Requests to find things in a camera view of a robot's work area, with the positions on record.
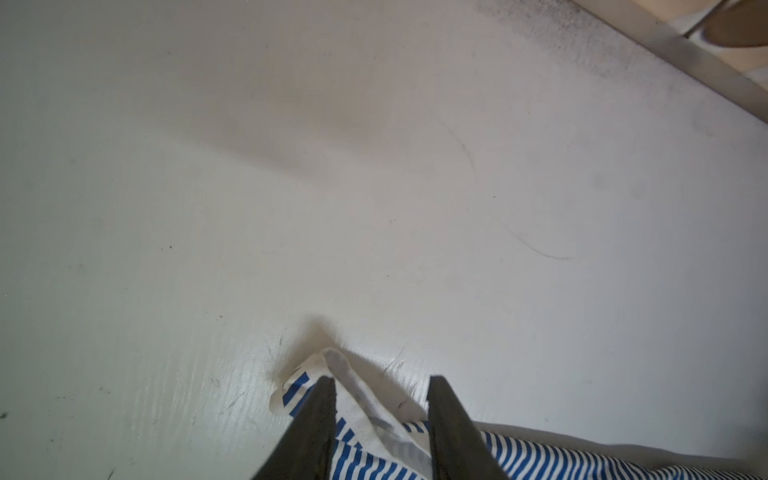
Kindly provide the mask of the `blue white striped tank top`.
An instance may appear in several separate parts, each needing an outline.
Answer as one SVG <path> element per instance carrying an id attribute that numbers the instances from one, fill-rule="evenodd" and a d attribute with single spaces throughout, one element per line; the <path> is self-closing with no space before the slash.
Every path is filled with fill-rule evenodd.
<path id="1" fill-rule="evenodd" d="M 294 417 L 316 382 L 336 382 L 332 447 L 334 479 L 428 479 L 429 424 L 400 423 L 338 350 L 326 348 L 299 364 L 270 398 L 269 408 Z M 479 438 L 510 479 L 740 479 L 742 473 L 698 466 L 647 468 L 599 453 L 480 431 Z"/>

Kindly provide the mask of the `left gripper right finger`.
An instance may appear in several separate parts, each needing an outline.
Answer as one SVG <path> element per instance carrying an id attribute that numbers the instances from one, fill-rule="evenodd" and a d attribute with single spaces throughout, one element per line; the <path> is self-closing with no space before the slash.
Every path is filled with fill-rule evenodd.
<path id="1" fill-rule="evenodd" d="M 433 479 L 507 479 L 445 377 L 430 377 L 427 402 Z"/>

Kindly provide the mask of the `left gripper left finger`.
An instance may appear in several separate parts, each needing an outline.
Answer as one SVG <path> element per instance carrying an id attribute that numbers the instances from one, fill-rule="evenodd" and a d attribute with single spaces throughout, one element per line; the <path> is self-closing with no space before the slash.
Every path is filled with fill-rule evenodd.
<path id="1" fill-rule="evenodd" d="M 335 435 L 335 380 L 324 376 L 252 479 L 330 479 Z"/>

